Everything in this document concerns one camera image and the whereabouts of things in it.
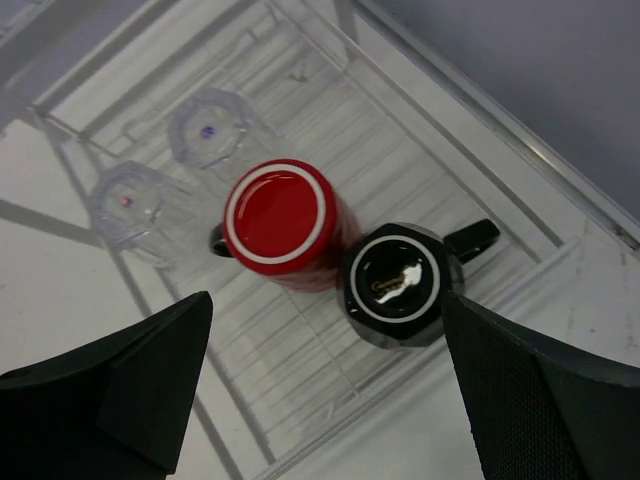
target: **dish rack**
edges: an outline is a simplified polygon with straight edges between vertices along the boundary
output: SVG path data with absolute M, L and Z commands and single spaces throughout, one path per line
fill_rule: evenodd
M 502 231 L 500 241 L 465 265 L 467 295 L 483 305 L 500 308 L 575 248 L 497 177 L 478 169 L 473 175 L 486 176 L 491 188 L 474 187 L 437 156 L 424 139 L 430 118 L 424 107 L 319 11 L 324 3 L 239 5 L 217 24 L 225 26 L 215 39 L 216 29 L 197 33 L 191 51 L 171 55 L 113 103 L 84 112 L 81 121 L 29 107 L 81 201 L 103 168 L 125 160 L 194 182 L 173 161 L 166 128 L 185 98 L 215 87 L 247 98 L 291 157 L 327 176 L 365 230 L 402 221 L 445 235 L 491 218 Z M 221 208 L 212 200 L 211 226 Z M 152 314 L 131 274 L 136 260 L 104 248 L 141 313 Z M 334 292 L 289 292 L 204 250 L 155 274 L 173 300 L 211 293 L 206 361 L 242 419 L 238 428 L 250 434 L 266 465 L 257 478 L 276 478 L 428 368 L 426 352 L 384 351 L 359 339 Z M 237 458 L 246 454 L 233 436 L 221 434 L 226 452 L 218 453 L 231 478 L 248 478 L 239 473 L 246 469 L 238 468 Z

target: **black mug handle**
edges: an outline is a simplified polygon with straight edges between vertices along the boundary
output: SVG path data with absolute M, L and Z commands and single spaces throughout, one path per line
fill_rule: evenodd
M 227 247 L 227 241 L 222 234 L 222 224 L 220 223 L 211 230 L 211 235 L 209 235 L 209 250 L 219 257 L 233 258 L 229 247 Z
M 480 220 L 444 237 L 444 243 L 460 263 L 476 258 L 498 241 L 500 230 L 489 219 Z

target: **white ring on mug base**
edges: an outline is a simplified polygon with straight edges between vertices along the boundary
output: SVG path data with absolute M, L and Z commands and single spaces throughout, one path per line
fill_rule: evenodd
M 431 266 L 431 271 L 433 272 L 433 285 L 431 288 L 431 293 L 427 298 L 427 301 L 424 303 L 422 307 L 420 307 L 420 309 L 417 312 L 401 318 L 383 317 L 382 315 L 378 315 L 377 313 L 373 312 L 369 307 L 367 307 L 364 304 L 364 302 L 362 301 L 362 298 L 360 298 L 358 289 L 356 288 L 356 270 L 358 268 L 358 265 L 362 261 L 362 257 L 364 256 L 364 254 L 367 253 L 371 249 L 371 247 L 374 247 L 380 243 L 388 242 L 391 240 L 398 240 L 400 242 L 409 243 L 414 247 L 416 247 L 418 250 L 420 250 L 424 254 L 424 256 L 427 258 L 427 261 Z M 436 301 L 436 298 L 438 297 L 438 293 L 440 292 L 440 268 L 438 267 L 438 262 L 436 261 L 436 257 L 433 256 L 433 253 L 431 253 L 427 249 L 427 247 L 422 245 L 417 240 L 411 237 L 405 237 L 403 235 L 387 235 L 384 237 L 376 238 L 374 241 L 372 241 L 366 247 L 360 250 L 355 260 L 353 261 L 353 265 L 351 266 L 351 271 L 349 272 L 349 282 L 351 284 L 351 291 L 353 292 L 353 296 L 355 297 L 356 302 L 358 303 L 360 308 L 362 308 L 362 310 L 364 310 L 368 315 L 372 316 L 376 320 L 380 320 L 381 322 L 406 323 L 424 315 L 426 311 L 429 310 L 431 306 L 434 304 L 434 302 Z
M 240 197 L 244 193 L 245 189 L 257 178 L 272 172 L 291 172 L 299 175 L 304 180 L 307 181 L 313 193 L 316 197 L 316 207 L 317 207 L 317 217 L 316 223 L 313 225 L 311 232 L 309 232 L 309 236 L 300 244 L 298 248 L 293 250 L 292 252 L 287 253 L 286 255 L 281 255 L 279 257 L 263 257 L 260 255 L 256 255 L 251 252 L 247 247 L 245 247 L 238 235 L 236 233 L 235 227 L 235 211 L 238 205 L 238 201 Z M 303 168 L 296 167 L 295 165 L 289 165 L 286 163 L 273 163 L 271 165 L 265 165 L 262 168 L 258 168 L 253 172 L 249 173 L 246 177 L 244 177 L 238 186 L 234 189 L 231 194 L 231 198 L 229 199 L 229 205 L 227 206 L 227 211 L 225 213 L 225 226 L 227 227 L 227 235 L 229 235 L 229 240 L 233 244 L 233 246 L 238 249 L 238 251 L 242 254 L 242 256 L 247 259 L 261 263 L 263 265 L 279 265 L 281 263 L 290 262 L 298 258 L 304 252 L 309 250 L 311 245 L 318 239 L 320 236 L 320 232 L 322 231 L 322 227 L 324 226 L 324 221 L 327 216 L 327 202 L 324 197 L 324 192 L 322 191 L 322 187 L 320 183 L 311 175 L 309 172 L 304 170 Z

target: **glass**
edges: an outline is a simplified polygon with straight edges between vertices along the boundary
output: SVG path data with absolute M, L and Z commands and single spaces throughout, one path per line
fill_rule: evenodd
M 89 196 L 92 228 L 157 267 L 194 249 L 208 206 L 191 186 L 132 161 L 102 172 Z
M 278 157 L 278 138 L 243 97 L 207 88 L 175 111 L 168 127 L 175 160 L 226 198 L 252 167 Z

